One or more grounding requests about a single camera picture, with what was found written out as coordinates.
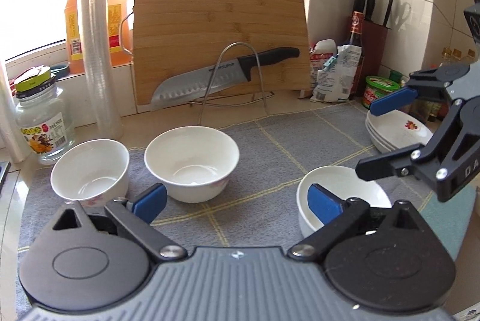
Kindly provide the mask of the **small white bowl pink flowers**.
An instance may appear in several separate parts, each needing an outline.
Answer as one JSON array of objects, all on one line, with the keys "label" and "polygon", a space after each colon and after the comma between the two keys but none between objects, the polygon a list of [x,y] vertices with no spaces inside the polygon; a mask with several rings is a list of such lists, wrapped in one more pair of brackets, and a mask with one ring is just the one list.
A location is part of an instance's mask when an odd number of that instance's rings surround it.
[{"label": "small white bowl pink flowers", "polygon": [[102,207],[128,192],[130,155],[124,144],[111,139],[83,142],[55,164],[50,185],[62,199],[84,207]]}]

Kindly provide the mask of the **red knife block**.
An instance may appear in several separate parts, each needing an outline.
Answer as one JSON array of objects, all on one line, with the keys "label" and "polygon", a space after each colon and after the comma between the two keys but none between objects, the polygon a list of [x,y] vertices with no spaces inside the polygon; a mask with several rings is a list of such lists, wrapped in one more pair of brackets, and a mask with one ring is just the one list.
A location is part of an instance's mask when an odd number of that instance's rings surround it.
[{"label": "red knife block", "polygon": [[[362,30],[362,44],[364,50],[364,62],[360,74],[359,85],[354,96],[361,96],[364,92],[367,76],[378,75],[383,53],[386,45],[388,28],[373,22],[372,16],[375,7],[375,0],[366,0],[364,7],[364,22]],[[349,28],[352,16],[348,18],[347,40],[349,39]]]}]

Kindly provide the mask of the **bamboo cutting board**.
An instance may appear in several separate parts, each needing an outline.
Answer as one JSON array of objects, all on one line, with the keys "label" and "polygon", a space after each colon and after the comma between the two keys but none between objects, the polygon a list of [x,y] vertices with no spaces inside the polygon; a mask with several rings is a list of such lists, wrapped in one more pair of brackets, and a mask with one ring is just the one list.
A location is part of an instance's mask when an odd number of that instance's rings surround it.
[{"label": "bamboo cutting board", "polygon": [[310,86],[304,0],[134,0],[133,75],[139,105],[151,102],[164,80],[218,60],[276,47],[296,47],[297,58],[253,69],[251,82],[226,94],[306,90]]}]

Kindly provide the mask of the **glass jar green lid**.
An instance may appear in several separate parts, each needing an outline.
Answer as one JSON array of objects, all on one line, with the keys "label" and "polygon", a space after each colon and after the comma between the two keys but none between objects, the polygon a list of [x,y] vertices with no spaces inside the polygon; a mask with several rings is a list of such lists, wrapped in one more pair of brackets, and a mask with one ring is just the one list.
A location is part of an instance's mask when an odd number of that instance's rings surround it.
[{"label": "glass jar green lid", "polygon": [[32,67],[14,80],[16,125],[40,164],[57,162],[75,143],[68,98],[49,66]]}]

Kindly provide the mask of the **orange cooking wine jug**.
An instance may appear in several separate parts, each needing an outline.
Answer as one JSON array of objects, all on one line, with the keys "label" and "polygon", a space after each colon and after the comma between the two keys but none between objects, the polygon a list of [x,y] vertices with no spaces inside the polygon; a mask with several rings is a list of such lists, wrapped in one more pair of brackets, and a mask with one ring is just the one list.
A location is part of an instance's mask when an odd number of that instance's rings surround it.
[{"label": "orange cooking wine jug", "polygon": [[64,15],[70,72],[88,73],[108,59],[107,0],[67,0]]}]

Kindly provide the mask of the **clear plastic wrap roll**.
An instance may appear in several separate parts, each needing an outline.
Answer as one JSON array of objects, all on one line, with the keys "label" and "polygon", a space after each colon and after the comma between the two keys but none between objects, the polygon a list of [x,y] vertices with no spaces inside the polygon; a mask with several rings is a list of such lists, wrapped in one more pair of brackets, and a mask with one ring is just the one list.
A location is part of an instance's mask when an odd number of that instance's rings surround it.
[{"label": "clear plastic wrap roll", "polygon": [[102,138],[123,134],[112,82],[107,0],[77,0],[78,26],[89,99]]}]

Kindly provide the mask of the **dark sauce bottle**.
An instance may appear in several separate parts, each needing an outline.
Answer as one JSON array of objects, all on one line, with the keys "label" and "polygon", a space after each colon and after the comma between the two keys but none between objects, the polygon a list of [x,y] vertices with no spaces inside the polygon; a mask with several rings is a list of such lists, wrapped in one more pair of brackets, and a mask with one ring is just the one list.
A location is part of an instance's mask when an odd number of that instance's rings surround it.
[{"label": "dark sauce bottle", "polygon": [[[364,10],[365,10],[365,1],[366,0],[354,0],[353,8],[352,8],[352,20],[349,28],[349,39],[347,40],[347,44],[352,44],[357,47],[363,48],[362,44],[362,30],[363,30],[363,22],[364,22]],[[361,50],[360,59],[356,67],[355,75],[352,81],[352,88],[350,91],[349,98],[352,98],[356,92],[357,87],[359,85],[360,74],[362,71],[364,62],[364,50]]]}]

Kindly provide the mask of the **teal cloth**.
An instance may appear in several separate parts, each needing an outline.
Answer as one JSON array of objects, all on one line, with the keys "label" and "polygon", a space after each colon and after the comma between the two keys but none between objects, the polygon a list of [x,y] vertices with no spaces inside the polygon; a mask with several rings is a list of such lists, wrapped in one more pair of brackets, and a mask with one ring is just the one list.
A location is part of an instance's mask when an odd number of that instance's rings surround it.
[{"label": "teal cloth", "polygon": [[476,189],[471,182],[446,203],[440,203],[436,193],[429,192],[418,209],[453,260],[457,259],[461,250],[475,199]]}]

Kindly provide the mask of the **red white food bag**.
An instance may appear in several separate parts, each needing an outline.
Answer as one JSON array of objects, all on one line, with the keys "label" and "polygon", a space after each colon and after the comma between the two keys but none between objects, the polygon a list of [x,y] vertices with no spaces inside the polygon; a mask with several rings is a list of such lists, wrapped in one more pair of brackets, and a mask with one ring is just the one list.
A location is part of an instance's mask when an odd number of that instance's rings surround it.
[{"label": "red white food bag", "polygon": [[324,63],[337,54],[337,44],[331,38],[313,44],[309,49],[311,88],[317,84],[317,72],[323,68]]}]

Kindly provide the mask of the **stack of white plates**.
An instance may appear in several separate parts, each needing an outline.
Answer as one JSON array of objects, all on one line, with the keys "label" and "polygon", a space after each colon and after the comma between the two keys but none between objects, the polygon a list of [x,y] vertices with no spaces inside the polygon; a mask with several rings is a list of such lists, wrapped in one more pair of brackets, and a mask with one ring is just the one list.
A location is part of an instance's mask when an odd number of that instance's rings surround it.
[{"label": "stack of white plates", "polygon": [[381,153],[423,144],[430,141],[433,133],[416,118],[394,110],[382,116],[367,112],[365,127],[374,147]]}]

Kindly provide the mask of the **green lidded tub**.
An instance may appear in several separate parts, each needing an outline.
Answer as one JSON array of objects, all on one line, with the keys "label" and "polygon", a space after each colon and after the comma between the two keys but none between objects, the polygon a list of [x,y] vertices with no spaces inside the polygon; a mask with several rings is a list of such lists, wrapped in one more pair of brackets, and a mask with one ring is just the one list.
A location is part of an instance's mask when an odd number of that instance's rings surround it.
[{"label": "green lidded tub", "polygon": [[385,77],[367,76],[362,104],[369,109],[373,101],[400,89],[400,85]]}]

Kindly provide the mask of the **white bowl wide rim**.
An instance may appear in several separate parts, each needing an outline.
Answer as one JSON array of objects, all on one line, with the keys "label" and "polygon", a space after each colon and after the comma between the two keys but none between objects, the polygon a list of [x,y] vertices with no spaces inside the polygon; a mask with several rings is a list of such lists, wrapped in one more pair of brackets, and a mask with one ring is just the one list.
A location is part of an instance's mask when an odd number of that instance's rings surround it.
[{"label": "white bowl wide rim", "polygon": [[298,223],[303,237],[310,236],[323,227],[323,223],[308,207],[308,188],[318,183],[340,199],[358,197],[372,207],[392,207],[386,192],[379,184],[360,180],[354,169],[341,166],[325,166],[313,169],[300,181],[296,191]]}]

